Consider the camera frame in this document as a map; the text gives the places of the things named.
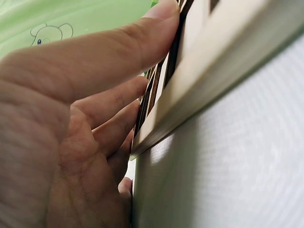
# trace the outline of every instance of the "hand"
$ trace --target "hand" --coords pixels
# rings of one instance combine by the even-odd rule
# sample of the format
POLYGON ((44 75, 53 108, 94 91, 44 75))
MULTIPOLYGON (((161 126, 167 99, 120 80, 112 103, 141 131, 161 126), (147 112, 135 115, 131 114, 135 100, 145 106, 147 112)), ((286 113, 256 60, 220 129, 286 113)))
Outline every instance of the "hand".
POLYGON ((0 60, 0 226, 129 227, 124 179, 146 80, 168 52, 175 0, 111 31, 0 60))

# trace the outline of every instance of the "green background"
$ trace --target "green background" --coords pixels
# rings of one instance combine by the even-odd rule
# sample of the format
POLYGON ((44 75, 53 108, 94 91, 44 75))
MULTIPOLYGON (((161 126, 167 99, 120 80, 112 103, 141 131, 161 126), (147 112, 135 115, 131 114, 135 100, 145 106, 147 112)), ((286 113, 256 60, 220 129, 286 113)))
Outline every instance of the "green background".
POLYGON ((151 5, 152 0, 0 0, 0 56, 36 45, 42 35, 50 42, 70 37, 59 30, 63 24, 72 27, 73 37, 119 27, 139 19, 151 5))

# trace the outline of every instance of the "finger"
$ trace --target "finger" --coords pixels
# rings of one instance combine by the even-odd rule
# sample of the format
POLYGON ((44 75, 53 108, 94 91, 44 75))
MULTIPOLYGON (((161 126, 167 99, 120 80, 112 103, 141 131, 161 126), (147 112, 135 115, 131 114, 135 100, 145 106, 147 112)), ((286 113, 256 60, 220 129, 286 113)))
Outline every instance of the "finger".
POLYGON ((2 59, 2 77, 71 104, 161 61, 174 39, 178 14, 176 0, 163 0, 133 24, 15 51, 2 59))
POLYGON ((94 129, 142 96, 147 83, 145 77, 138 76, 113 89, 76 101, 73 105, 87 115, 87 121, 94 129))
POLYGON ((125 205, 125 210, 129 218, 131 218, 132 211, 132 188, 133 181, 130 178, 123 178, 122 182, 118 185, 118 191, 125 205))
POLYGON ((135 125, 139 101, 134 101, 105 124, 93 130, 93 136, 100 145, 100 151, 106 158, 111 156, 123 144, 135 125))
POLYGON ((132 139, 134 131, 130 131, 127 138, 116 153, 112 154, 107 160, 109 167, 112 170, 114 179, 119 184, 125 176, 128 169, 128 162, 130 158, 132 139))

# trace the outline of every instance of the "bear face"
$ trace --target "bear face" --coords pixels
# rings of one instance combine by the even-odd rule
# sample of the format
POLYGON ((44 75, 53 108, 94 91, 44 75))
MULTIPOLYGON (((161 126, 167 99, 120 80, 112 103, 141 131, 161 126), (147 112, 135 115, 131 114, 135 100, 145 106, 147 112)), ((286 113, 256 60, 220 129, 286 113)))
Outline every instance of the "bear face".
POLYGON ((42 24, 32 29, 31 35, 35 37, 32 45, 41 45, 72 37, 73 28, 69 24, 63 24, 60 27, 42 24))

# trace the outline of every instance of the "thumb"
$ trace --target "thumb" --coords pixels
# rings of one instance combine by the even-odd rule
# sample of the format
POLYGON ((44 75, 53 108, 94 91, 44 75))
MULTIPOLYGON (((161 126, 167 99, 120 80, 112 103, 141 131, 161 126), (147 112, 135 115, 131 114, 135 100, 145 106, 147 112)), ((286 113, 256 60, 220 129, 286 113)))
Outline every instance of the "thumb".
POLYGON ((174 39, 178 14, 176 0, 160 0, 127 26, 16 51, 0 62, 0 67, 13 66, 1 77, 72 103, 160 62, 174 39))
POLYGON ((127 216, 131 219, 132 211, 132 187, 133 181, 130 178, 124 177, 118 185, 118 191, 125 205, 127 216))

